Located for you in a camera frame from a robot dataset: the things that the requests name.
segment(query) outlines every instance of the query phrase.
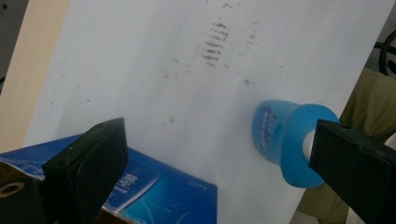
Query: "cardboard box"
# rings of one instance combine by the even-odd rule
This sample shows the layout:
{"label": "cardboard box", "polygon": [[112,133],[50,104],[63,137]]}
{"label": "cardboard box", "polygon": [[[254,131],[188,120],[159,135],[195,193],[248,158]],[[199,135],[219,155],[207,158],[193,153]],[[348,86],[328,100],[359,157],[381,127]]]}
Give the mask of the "cardboard box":
{"label": "cardboard box", "polygon": [[[44,179],[41,165],[78,137],[0,154],[0,162],[3,163],[0,182],[22,175]],[[107,198],[96,223],[217,223],[218,190],[215,185],[131,148],[128,156],[129,164]]]}

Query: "tan fabric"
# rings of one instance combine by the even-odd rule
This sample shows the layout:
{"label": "tan fabric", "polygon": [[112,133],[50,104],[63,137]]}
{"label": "tan fabric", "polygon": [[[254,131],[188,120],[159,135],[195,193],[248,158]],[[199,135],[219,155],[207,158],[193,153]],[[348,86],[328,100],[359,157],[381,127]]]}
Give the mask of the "tan fabric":
{"label": "tan fabric", "polygon": [[385,143],[396,133],[396,79],[364,69],[341,122]]}
{"label": "tan fabric", "polygon": [[[364,69],[340,120],[385,143],[396,133],[396,79]],[[346,222],[348,206],[323,184],[307,189],[297,210],[319,223],[338,224]]]}

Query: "transparent blue plastic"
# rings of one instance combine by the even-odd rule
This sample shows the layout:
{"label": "transparent blue plastic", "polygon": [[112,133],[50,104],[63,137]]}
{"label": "transparent blue plastic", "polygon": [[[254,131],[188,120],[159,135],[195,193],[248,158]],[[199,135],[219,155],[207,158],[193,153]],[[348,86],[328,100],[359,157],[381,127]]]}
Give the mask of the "transparent blue plastic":
{"label": "transparent blue plastic", "polygon": [[262,102],[253,118],[256,148],[265,159],[279,165],[285,180],[297,188],[313,188],[323,183],[308,167],[303,153],[303,141],[316,129],[318,119],[339,122],[324,105],[298,105],[281,100]]}

